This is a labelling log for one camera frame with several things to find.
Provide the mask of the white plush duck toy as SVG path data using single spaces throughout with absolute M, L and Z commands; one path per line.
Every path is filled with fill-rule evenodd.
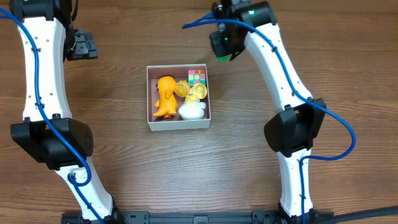
M 178 113 L 184 121 L 201 120 L 204 118 L 206 103 L 201 100 L 205 99 L 207 94 L 207 87 L 202 83 L 196 83 L 183 96 L 185 97 L 185 101 L 178 109 Z

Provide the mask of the green round disc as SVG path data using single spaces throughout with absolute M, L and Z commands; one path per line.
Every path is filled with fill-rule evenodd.
M 215 58 L 217 59 L 217 61 L 219 61 L 220 63 L 228 61 L 229 57 L 228 56 L 223 56 L 223 57 L 218 57 L 215 55 Z

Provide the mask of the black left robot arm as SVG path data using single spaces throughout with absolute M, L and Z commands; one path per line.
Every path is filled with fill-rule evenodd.
M 98 56 L 93 36 L 73 26 L 77 12 L 78 2 L 71 0 L 13 0 L 1 10 L 17 24 L 25 56 L 25 107 L 11 137 L 75 196 L 81 212 L 64 214 L 62 223 L 123 223 L 93 165 L 91 129 L 73 119 L 68 105 L 64 62 Z

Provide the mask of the yellow round disc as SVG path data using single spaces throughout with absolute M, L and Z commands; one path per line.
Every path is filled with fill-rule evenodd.
M 185 98 L 190 94 L 190 84 L 186 80 L 180 80 L 176 83 L 175 94 L 179 97 Z

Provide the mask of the multicolour puzzle cube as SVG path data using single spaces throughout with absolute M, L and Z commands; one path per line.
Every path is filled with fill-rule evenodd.
M 190 86 L 194 86 L 197 83 L 206 85 L 206 70 L 189 70 L 188 83 Z

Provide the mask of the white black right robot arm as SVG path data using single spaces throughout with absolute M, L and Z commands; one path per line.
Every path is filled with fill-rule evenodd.
M 215 55 L 234 59 L 247 50 L 271 95 L 275 115 L 265 124 L 264 134 L 279 159 L 279 212 L 288 223 L 314 220 L 308 159 L 325 117 L 325 102 L 314 99 L 297 75 L 267 2 L 221 1 L 212 5 L 207 17 L 218 26 L 210 34 Z

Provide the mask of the orange dinosaur figure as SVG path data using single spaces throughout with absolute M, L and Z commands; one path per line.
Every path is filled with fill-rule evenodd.
M 177 82 L 171 76 L 164 76 L 157 81 L 159 99 L 155 103 L 158 110 L 154 116 L 169 119 L 177 114 L 178 103 L 174 96 L 176 84 Z

